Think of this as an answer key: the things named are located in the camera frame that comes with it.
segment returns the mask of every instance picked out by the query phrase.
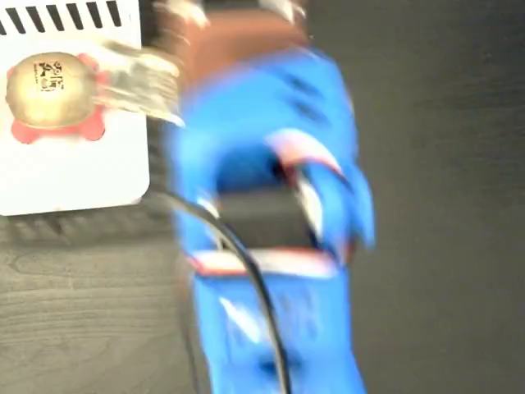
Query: brown part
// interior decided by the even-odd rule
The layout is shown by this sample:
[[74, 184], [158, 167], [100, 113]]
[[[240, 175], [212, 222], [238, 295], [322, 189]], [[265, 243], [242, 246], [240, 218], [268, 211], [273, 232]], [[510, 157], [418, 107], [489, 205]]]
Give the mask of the brown part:
[[205, 26], [176, 16], [165, 23], [174, 26], [165, 49], [179, 58], [186, 89], [248, 60], [308, 45], [308, 36], [300, 25], [269, 11], [210, 12]]

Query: dark background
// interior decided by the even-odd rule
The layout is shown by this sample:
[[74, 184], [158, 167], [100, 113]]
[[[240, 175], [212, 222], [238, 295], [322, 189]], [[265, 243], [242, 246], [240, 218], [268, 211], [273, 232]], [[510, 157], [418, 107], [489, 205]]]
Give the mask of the dark background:
[[[369, 392], [523, 392], [525, 5], [312, 1], [310, 19], [351, 88], [376, 199], [377, 250], [353, 275]], [[194, 392], [187, 272], [167, 237], [1, 238], [2, 394]]]

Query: white box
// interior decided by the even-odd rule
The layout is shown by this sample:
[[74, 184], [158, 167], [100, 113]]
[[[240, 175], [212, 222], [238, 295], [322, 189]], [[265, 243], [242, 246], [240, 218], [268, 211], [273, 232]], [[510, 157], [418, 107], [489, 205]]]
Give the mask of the white box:
[[[75, 26], [74, 3], [83, 29]], [[115, 23], [108, 4], [118, 7]], [[60, 31], [49, 12], [56, 7]], [[102, 26], [90, 10], [96, 8]], [[25, 33], [13, 22], [20, 18]], [[41, 26], [31, 13], [38, 12]], [[0, 93], [5, 97], [7, 71], [22, 59], [44, 52], [90, 52], [93, 39], [106, 37], [140, 47], [138, 0], [2, 0], [0, 8]], [[11, 135], [13, 117], [0, 103], [0, 215], [12, 216], [134, 204], [149, 185], [146, 116], [111, 111], [100, 141], [42, 138], [21, 144]]]

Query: black cable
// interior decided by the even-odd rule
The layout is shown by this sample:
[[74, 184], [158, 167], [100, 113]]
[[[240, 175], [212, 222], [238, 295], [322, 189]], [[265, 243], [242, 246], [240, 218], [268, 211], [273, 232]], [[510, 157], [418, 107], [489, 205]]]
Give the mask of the black cable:
[[259, 304], [263, 311], [262, 313], [264, 314], [267, 322], [274, 351], [276, 371], [277, 377], [279, 379], [279, 385], [281, 387], [281, 394], [291, 394], [290, 369], [288, 367], [288, 359], [286, 357], [285, 347], [279, 333], [279, 328], [277, 327], [275, 308], [257, 262], [241, 244], [233, 231], [205, 208], [201, 207], [200, 205], [185, 201], [180, 196], [168, 192], [162, 192], [160, 197], [171, 208], [195, 216], [210, 226], [213, 231], [223, 239], [226, 247], [233, 253], [237, 254], [239, 257], [240, 261], [244, 265], [244, 269], [246, 270], [250, 281], [253, 283], [253, 287], [255, 288], [259, 299]]

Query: qr code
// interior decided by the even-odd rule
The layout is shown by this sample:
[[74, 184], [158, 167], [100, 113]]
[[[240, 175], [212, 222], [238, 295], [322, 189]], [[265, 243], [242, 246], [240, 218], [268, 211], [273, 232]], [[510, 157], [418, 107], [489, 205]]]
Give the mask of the qr code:
[[64, 77], [60, 62], [38, 62], [34, 64], [34, 82], [41, 92], [64, 90]]

